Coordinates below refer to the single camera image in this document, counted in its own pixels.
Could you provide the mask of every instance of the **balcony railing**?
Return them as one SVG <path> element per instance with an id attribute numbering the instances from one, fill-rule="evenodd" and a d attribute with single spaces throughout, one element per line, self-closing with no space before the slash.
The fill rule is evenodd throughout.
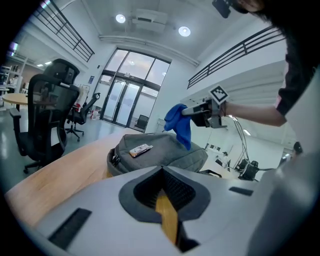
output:
<path id="1" fill-rule="evenodd" d="M 271 26 L 249 36 L 247 39 L 241 41 L 217 57 L 197 74 L 191 77 L 189 79 L 188 89 L 200 82 L 202 79 L 218 71 L 224 66 L 240 59 L 241 57 L 253 53 L 263 47 L 277 43 L 283 39 L 285 38 L 281 32 Z"/>
<path id="2" fill-rule="evenodd" d="M 33 15 L 86 62 L 95 54 L 52 0 L 41 1 Z"/>

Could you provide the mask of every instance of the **black slot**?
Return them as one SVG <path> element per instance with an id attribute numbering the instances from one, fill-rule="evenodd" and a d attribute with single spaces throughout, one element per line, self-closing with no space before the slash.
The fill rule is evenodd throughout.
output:
<path id="1" fill-rule="evenodd" d="M 229 190 L 232 192 L 236 192 L 238 194 L 244 195 L 244 196 L 248 196 L 248 197 L 250 197 L 254 192 L 253 190 L 245 189 L 245 188 L 241 188 L 241 187 L 236 187 L 236 186 L 229 188 Z"/>
<path id="2" fill-rule="evenodd" d="M 61 249 L 66 250 L 91 213 L 90 210 L 81 208 L 76 209 L 48 238 L 48 240 Z"/>

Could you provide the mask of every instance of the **door frame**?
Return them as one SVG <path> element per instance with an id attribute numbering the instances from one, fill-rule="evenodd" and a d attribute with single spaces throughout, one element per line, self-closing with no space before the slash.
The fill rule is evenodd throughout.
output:
<path id="1" fill-rule="evenodd" d="M 122 88 L 122 91 L 121 91 L 120 96 L 118 98 L 118 101 L 116 103 L 116 106 L 115 106 L 115 109 L 114 109 L 114 112 L 113 112 L 113 116 L 112 116 L 112 120 L 109 120 L 109 119 L 104 118 L 104 115 L 105 115 L 105 110 L 106 110 L 106 106 L 108 104 L 108 100 L 109 100 L 111 91 L 114 88 L 115 81 L 116 81 L 117 78 L 125 80 L 125 84 L 124 84 L 124 86 Z M 139 86 L 139 89 L 138 89 L 138 92 L 137 92 L 137 94 L 136 94 L 136 96 L 134 98 L 134 101 L 133 101 L 133 104 L 132 104 L 132 107 L 131 107 L 131 111 L 129 113 L 128 120 L 127 120 L 126 124 L 122 124 L 122 123 L 117 122 L 117 118 L 118 118 L 118 114 L 119 114 L 119 111 L 120 111 L 120 108 L 121 108 L 121 105 L 122 105 L 122 101 L 123 101 L 123 99 L 124 99 L 124 97 L 126 95 L 126 92 L 127 92 L 128 87 L 129 87 L 130 84 L 133 84 L 135 86 Z M 114 124 L 114 125 L 117 125 L 117 126 L 121 126 L 121 127 L 124 127 L 124 128 L 129 127 L 130 123 L 131 123 L 132 116 L 133 116 L 135 108 L 136 108 L 137 101 L 139 99 L 139 96 L 140 96 L 140 93 L 141 93 L 143 87 L 144 87 L 143 84 L 141 84 L 141 83 L 139 83 L 137 81 L 134 81 L 132 79 L 127 79 L 126 77 L 121 77 L 121 76 L 114 76 L 113 80 L 112 80 L 112 84 L 111 84 L 110 89 L 108 91 L 108 94 L 105 97 L 105 101 L 103 103 L 103 107 L 102 107 L 101 114 L 100 114 L 100 119 L 102 119 L 102 120 L 104 120 L 104 121 L 106 121 L 108 123 L 111 123 L 111 124 Z"/>

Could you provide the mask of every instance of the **ceiling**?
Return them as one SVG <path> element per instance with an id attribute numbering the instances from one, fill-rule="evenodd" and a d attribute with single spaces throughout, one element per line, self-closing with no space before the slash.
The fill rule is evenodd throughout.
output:
<path id="1" fill-rule="evenodd" d="M 231 11 L 228 19 L 222 18 L 212 6 L 212 0 L 82 1 L 86 1 L 88 11 L 102 36 L 124 36 L 152 41 L 179 51 L 194 60 L 241 16 Z M 144 12 L 138 9 L 160 12 L 159 23 L 165 23 L 165 26 L 153 26 L 149 30 L 137 24 L 137 15 Z M 117 14 L 125 16 L 125 23 L 116 21 Z M 190 36 L 183 37 L 178 33 L 178 29 L 182 26 L 191 30 Z"/>
<path id="2" fill-rule="evenodd" d="M 219 84 L 230 95 L 229 102 L 257 107 L 272 106 L 276 101 L 278 90 L 282 86 L 284 66 L 284 61 L 275 62 L 232 76 Z M 198 91 L 182 102 L 189 107 L 199 104 L 203 98 L 209 96 L 208 90 L 209 87 Z M 253 137 L 281 144 L 287 149 L 292 149 L 297 141 L 295 132 L 287 123 L 281 127 L 274 127 L 237 119 L 243 129 L 247 129 Z M 222 120 L 229 129 L 236 131 L 231 118 L 223 117 Z"/>
<path id="3" fill-rule="evenodd" d="M 18 43 L 15 56 L 28 58 L 28 63 L 33 65 L 44 64 L 58 58 L 63 58 L 55 50 L 21 30 L 14 39 Z"/>

